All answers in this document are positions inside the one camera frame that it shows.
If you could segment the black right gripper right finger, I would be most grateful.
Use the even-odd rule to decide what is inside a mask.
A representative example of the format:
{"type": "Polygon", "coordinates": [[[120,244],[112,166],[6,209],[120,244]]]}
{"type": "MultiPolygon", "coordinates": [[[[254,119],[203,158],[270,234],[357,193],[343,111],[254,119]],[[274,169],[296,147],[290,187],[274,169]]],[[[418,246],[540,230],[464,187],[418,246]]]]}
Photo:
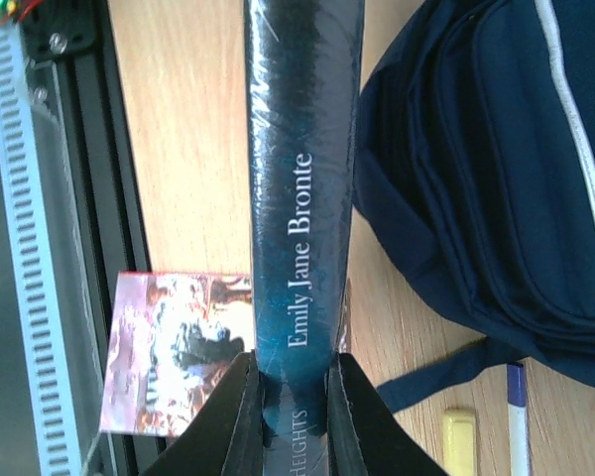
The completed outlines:
{"type": "Polygon", "coordinates": [[[331,473],[339,476],[443,475],[378,396],[355,358],[336,354],[327,377],[331,473]]]}

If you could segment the navy blue student backpack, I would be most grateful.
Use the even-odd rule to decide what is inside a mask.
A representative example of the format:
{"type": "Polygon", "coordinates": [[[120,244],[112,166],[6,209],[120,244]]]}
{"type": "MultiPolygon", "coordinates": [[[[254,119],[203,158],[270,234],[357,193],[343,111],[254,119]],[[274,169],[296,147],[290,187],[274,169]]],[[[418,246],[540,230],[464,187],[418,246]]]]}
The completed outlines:
{"type": "Polygon", "coordinates": [[[360,98],[354,205],[479,341],[392,412],[532,357],[595,388],[595,1],[426,1],[360,98]]]}

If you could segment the dark blue Wuthering Heights book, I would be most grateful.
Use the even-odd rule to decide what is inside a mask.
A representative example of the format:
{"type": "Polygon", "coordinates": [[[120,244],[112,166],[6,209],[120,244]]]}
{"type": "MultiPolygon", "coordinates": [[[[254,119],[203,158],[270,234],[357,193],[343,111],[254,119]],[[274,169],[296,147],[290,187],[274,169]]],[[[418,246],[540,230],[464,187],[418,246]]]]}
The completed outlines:
{"type": "Polygon", "coordinates": [[[365,5],[244,5],[251,256],[266,475],[326,475],[365,5]]]}

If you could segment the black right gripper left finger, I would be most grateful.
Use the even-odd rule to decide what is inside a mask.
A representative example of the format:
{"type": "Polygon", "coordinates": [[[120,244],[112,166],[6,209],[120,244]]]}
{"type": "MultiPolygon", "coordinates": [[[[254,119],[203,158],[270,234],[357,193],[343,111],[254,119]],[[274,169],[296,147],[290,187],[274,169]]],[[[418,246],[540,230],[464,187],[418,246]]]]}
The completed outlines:
{"type": "Polygon", "coordinates": [[[148,476],[253,476],[263,473],[263,390],[255,355],[239,354],[187,430],[148,476]]]}

